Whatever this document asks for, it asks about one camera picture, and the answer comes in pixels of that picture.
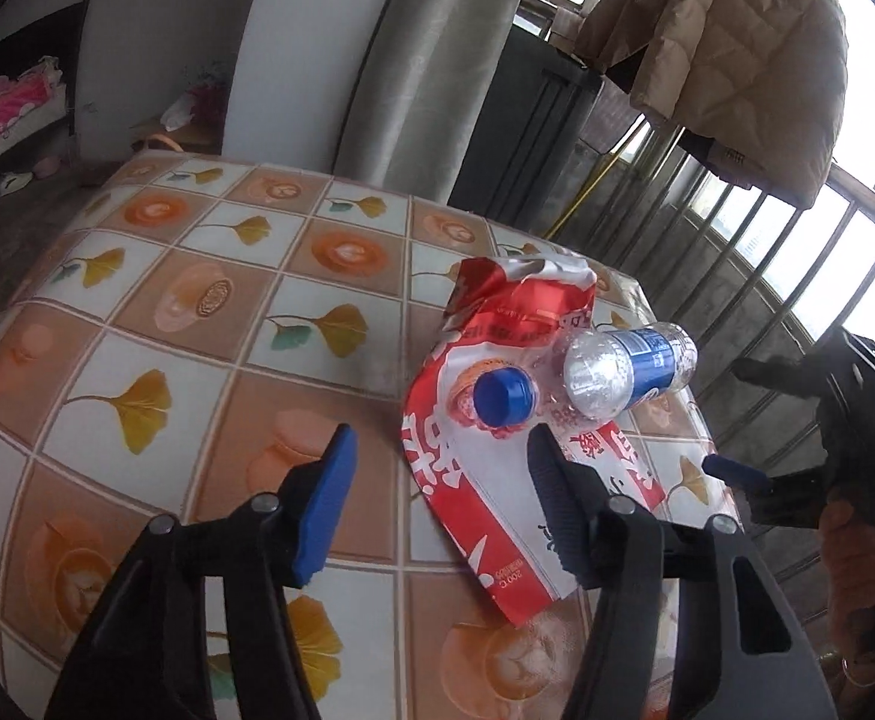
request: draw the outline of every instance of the flower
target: flower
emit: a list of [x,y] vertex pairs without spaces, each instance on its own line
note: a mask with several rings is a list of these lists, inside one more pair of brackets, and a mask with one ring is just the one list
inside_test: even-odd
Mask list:
[[[441,648],[441,685],[470,717],[518,718],[529,699],[570,684],[574,652],[567,623],[547,611],[520,628],[458,623]],[[534,716],[538,709],[535,703]]]
[[138,227],[159,227],[183,215],[188,204],[170,193],[145,194],[124,209],[124,220]]
[[445,409],[448,416],[458,423],[461,427],[477,428],[489,432],[495,439],[506,439],[513,433],[518,433],[522,429],[522,425],[514,425],[510,427],[492,428],[485,425],[474,408],[474,384],[484,374],[491,370],[497,370],[501,367],[509,367],[511,365],[507,360],[501,358],[490,358],[487,360],[479,360],[474,365],[469,365],[460,374],[458,378],[453,380],[448,392]]
[[271,204],[273,200],[292,200],[301,196],[301,185],[285,178],[260,176],[247,186],[247,196]]
[[247,491],[273,493],[290,469],[320,460],[338,423],[322,413],[288,409],[274,415],[272,442],[247,464]]
[[28,367],[54,345],[55,334],[50,327],[28,324],[17,341],[0,352],[0,394],[18,389],[28,375]]
[[74,514],[57,514],[37,529],[23,570],[31,608],[65,647],[74,643],[113,573],[100,533]]
[[379,244],[352,232],[330,232],[311,243],[311,254],[336,274],[373,276],[387,266],[387,253]]
[[234,293],[234,282],[217,263],[199,263],[181,271],[167,285],[154,308],[154,324],[165,333],[184,330],[208,319]]
[[424,229],[453,248],[467,247],[477,240],[474,230],[450,215],[428,214]]

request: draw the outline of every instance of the finger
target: finger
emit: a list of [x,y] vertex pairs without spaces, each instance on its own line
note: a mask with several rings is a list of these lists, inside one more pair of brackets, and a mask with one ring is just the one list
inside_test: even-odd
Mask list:
[[827,567],[859,555],[875,555],[873,525],[852,522],[827,533],[820,545],[820,557]]
[[835,593],[831,599],[831,613],[837,623],[845,622],[847,615],[862,608],[875,607],[875,581]]
[[835,592],[853,589],[875,581],[875,555],[853,557],[831,569],[831,586]]
[[829,533],[846,525],[851,521],[851,517],[853,517],[853,506],[849,501],[834,501],[824,507],[817,528],[821,533]]

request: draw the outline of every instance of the gray curtain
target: gray curtain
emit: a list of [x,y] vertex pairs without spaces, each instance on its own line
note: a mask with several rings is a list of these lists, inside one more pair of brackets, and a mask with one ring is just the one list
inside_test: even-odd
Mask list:
[[333,172],[446,203],[520,0],[390,0]]

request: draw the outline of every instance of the puffer jacket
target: puffer jacket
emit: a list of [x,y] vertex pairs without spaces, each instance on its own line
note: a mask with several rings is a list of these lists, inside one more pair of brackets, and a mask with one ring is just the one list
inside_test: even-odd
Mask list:
[[837,0],[600,0],[575,53],[599,71],[645,50],[631,103],[713,138],[723,178],[810,208],[847,91]]

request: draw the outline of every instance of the human hand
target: human hand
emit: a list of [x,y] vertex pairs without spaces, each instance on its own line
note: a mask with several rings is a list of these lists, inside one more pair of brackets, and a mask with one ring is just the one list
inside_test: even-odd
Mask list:
[[875,607],[875,527],[855,516],[844,500],[827,504],[820,515],[820,557],[829,579],[829,633],[837,651],[853,660],[865,624],[853,613]]

